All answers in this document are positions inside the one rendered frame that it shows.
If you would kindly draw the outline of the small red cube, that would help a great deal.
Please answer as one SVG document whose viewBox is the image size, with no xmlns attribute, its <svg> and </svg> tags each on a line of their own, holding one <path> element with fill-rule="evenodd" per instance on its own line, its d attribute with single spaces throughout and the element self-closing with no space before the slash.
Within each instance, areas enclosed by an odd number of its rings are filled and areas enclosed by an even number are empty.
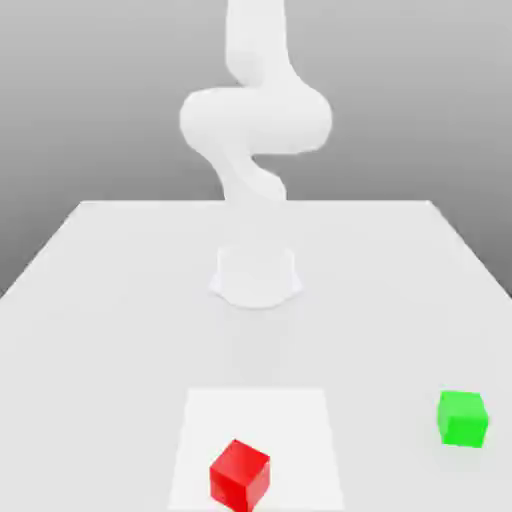
<svg viewBox="0 0 512 512">
<path fill-rule="evenodd" d="M 233 512 L 253 512 L 270 485 L 270 456 L 233 439 L 209 468 L 210 496 Z"/>
</svg>

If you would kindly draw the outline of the small green cube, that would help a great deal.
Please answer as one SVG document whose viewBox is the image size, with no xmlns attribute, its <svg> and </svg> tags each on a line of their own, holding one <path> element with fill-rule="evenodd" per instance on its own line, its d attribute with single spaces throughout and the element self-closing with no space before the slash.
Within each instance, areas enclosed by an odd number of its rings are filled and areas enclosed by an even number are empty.
<svg viewBox="0 0 512 512">
<path fill-rule="evenodd" d="M 445 445 L 482 448 L 489 415 L 481 394 L 443 390 L 437 407 L 437 426 Z"/>
</svg>

